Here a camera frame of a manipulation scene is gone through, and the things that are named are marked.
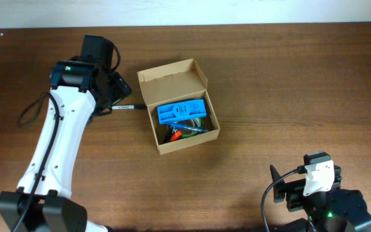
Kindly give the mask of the black white marker pen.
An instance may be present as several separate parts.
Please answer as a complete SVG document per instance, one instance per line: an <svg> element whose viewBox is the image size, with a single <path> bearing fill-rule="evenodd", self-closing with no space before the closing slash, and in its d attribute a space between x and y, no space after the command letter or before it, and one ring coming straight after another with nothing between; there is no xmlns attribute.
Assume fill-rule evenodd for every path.
<svg viewBox="0 0 371 232"><path fill-rule="evenodd" d="M145 104L128 104L128 105L114 105L111 107L113 110L145 110Z"/></svg>

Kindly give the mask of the blue plastic case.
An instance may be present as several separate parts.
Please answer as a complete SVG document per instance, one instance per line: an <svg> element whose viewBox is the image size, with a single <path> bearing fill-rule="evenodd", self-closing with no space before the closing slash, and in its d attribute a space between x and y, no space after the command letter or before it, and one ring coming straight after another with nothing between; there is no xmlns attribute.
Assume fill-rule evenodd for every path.
<svg viewBox="0 0 371 232"><path fill-rule="evenodd" d="M175 102L157 107L160 124L187 121L207 116L203 99Z"/></svg>

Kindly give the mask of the brown cardboard box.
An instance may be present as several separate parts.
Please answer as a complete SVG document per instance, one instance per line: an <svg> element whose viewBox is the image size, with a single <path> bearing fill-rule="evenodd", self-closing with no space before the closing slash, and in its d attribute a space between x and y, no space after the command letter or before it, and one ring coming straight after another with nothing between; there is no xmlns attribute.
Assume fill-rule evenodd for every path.
<svg viewBox="0 0 371 232"><path fill-rule="evenodd" d="M218 138L220 125L207 92L207 77L194 59L142 70L137 72L137 75L159 154L163 155ZM158 122L157 108L165 104L195 99L204 100L207 116L202 118L202 127L208 132L165 143L167 126Z"/></svg>

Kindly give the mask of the green tape roll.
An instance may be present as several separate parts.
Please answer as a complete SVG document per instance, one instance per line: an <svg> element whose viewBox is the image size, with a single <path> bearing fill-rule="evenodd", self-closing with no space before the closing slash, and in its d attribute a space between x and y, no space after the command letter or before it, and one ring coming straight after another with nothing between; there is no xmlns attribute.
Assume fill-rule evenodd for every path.
<svg viewBox="0 0 371 232"><path fill-rule="evenodd" d="M184 125L184 132L181 135L182 139L188 139L204 132L201 118L190 119L189 122L191 123L190 125Z"/></svg>

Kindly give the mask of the blue ballpoint pen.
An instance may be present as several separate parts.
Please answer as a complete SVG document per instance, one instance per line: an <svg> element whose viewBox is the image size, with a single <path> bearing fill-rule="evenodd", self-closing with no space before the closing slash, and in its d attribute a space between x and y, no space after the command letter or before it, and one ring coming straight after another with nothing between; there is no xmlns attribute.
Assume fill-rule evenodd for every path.
<svg viewBox="0 0 371 232"><path fill-rule="evenodd" d="M197 131L198 133L207 133L208 132L208 130L206 130L205 128L186 126L184 124L168 123L167 125L172 126L174 128L177 128L177 129Z"/></svg>

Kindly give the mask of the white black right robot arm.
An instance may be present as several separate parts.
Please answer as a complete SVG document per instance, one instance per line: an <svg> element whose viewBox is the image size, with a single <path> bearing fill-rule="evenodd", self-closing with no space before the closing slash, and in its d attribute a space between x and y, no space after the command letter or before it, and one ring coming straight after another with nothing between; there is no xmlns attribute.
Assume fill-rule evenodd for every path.
<svg viewBox="0 0 371 232"><path fill-rule="evenodd" d="M275 203L287 202L290 212L304 210L300 218L269 231L371 232L371 214L359 190L342 189L341 168L334 166L334 183L329 191L303 195L305 179L284 182L274 166L270 166Z"/></svg>

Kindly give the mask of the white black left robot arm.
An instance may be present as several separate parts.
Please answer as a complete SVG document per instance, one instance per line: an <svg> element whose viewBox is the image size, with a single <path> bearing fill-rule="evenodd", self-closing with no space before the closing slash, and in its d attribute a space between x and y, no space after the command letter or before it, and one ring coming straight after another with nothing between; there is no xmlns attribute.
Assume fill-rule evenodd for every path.
<svg viewBox="0 0 371 232"><path fill-rule="evenodd" d="M18 126L35 108L48 111L34 155L14 192L0 194L0 215L10 231L111 231L88 219L71 198L73 167L82 134L95 117L111 114L132 90L112 65L120 53L110 40L85 35L80 55L59 61L50 73L50 90L31 103Z"/></svg>

